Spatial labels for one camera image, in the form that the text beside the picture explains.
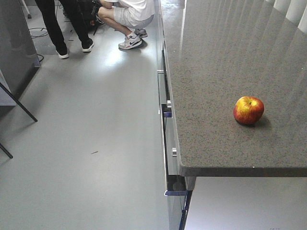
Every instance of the cabinet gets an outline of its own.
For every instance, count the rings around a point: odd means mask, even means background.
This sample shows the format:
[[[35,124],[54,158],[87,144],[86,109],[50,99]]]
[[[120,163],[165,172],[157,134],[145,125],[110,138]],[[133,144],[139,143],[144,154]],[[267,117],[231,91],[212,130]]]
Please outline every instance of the cabinet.
[[[307,229],[307,178],[198,177],[185,230]]]
[[[158,7],[158,70],[159,106],[162,145],[165,163],[165,195],[168,202],[169,229],[183,230],[187,218],[192,191],[188,191],[186,180],[178,174],[172,102],[169,91],[167,51],[164,39],[163,19]]]

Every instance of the knee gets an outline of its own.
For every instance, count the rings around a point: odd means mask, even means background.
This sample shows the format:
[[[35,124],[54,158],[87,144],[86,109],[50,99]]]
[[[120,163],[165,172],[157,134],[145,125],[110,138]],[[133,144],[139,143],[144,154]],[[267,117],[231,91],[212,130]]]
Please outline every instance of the knee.
[[[98,10],[98,16],[99,16],[99,18],[101,18],[101,19],[105,19],[105,18],[107,18],[107,16],[106,16],[106,11],[107,11],[107,9],[105,8],[105,7],[100,7],[99,8],[99,10]]]

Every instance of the white shorts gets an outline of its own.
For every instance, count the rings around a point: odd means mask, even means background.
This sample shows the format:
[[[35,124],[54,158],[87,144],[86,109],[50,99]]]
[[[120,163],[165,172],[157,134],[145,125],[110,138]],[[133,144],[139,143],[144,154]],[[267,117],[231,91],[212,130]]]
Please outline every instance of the white shorts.
[[[117,23],[129,28],[143,29],[149,23],[151,23],[154,18],[154,16],[152,15],[143,21],[137,21],[132,17],[131,13],[129,12],[129,8],[114,7],[113,9],[114,9],[114,20]]]

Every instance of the tripod leg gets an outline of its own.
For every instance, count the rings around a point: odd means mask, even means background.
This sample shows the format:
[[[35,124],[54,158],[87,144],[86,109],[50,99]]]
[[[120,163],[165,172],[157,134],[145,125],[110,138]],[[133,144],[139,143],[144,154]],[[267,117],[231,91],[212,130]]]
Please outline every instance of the tripod leg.
[[[28,14],[30,14],[30,11],[27,7],[27,5],[25,4],[25,1],[24,0],[21,0],[21,2],[23,3],[24,7],[25,7],[25,10],[27,11]]]
[[[10,152],[8,152],[6,150],[6,148],[1,143],[0,143],[0,149],[2,149],[3,152],[5,152],[5,154],[8,155],[9,158],[11,158],[11,159],[13,158],[13,156],[10,154]]]
[[[97,32],[97,29],[98,29],[98,25],[95,25],[95,30],[94,30],[94,33],[93,33],[93,35],[95,35],[95,34],[96,34],[96,32]]]
[[[14,96],[11,94],[10,91],[7,90],[7,88],[0,82],[0,87],[35,121],[37,122],[37,119],[21,104]]]

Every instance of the person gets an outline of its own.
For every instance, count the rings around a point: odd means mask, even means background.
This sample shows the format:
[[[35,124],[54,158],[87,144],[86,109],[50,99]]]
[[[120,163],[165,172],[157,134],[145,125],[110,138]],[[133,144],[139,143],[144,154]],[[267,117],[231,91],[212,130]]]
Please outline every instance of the person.
[[[145,27],[154,18],[154,0],[100,0],[99,18],[107,25],[125,35],[119,43],[121,49],[131,49],[141,45],[148,34]],[[117,2],[119,7],[112,7]]]
[[[87,27],[85,25],[80,6],[77,0],[59,0],[63,5],[64,11],[67,13],[71,24],[76,31],[82,45],[82,52],[91,52],[94,42],[88,36]],[[42,13],[43,20],[48,31],[49,37],[56,47],[59,58],[65,59],[69,57],[67,46],[64,42],[63,33],[58,24],[55,15],[54,0],[35,0],[39,10]]]

